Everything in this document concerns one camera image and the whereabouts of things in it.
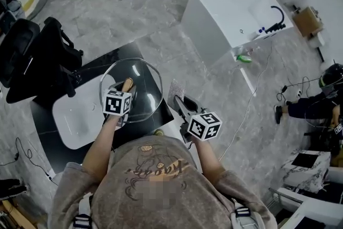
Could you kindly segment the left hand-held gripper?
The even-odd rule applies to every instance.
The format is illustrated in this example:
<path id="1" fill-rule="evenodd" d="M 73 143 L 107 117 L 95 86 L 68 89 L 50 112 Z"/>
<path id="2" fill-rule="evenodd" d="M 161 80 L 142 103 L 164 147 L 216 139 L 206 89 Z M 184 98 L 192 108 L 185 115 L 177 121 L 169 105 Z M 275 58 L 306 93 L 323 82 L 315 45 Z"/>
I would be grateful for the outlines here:
<path id="1" fill-rule="evenodd" d="M 129 121 L 129 113 L 132 109 L 132 101 L 136 98 L 137 86 L 134 85 L 129 92 L 122 92 L 124 82 L 114 83 L 105 90 L 102 97 L 102 112 L 105 124 L 110 116 L 118 116 L 120 119 L 117 126 L 124 126 Z"/>

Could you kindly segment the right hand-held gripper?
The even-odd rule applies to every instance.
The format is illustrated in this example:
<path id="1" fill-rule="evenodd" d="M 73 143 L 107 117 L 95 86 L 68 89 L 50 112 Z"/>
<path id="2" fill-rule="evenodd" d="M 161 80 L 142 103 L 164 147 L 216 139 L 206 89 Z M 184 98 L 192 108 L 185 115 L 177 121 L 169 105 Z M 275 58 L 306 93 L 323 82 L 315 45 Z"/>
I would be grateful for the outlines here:
<path id="1" fill-rule="evenodd" d="M 191 137 L 207 141 L 219 135 L 222 120 L 215 112 L 198 113 L 200 103 L 188 95 L 184 99 L 175 95 L 173 103 L 174 110 L 184 120 L 180 126 L 180 134 L 185 143 L 191 142 Z"/>

